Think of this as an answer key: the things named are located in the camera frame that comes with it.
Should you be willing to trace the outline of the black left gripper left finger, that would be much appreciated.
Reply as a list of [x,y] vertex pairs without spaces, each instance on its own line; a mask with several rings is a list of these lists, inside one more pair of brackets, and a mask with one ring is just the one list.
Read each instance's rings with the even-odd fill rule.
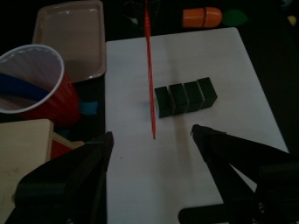
[[114,143],[109,132],[31,171],[17,186],[5,224],[107,224]]

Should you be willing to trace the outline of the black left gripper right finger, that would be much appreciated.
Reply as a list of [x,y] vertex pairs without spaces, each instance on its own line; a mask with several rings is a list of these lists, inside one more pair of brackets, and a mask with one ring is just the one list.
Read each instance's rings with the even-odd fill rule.
[[299,157],[200,124],[192,136],[224,202],[185,208],[181,224],[299,224]]

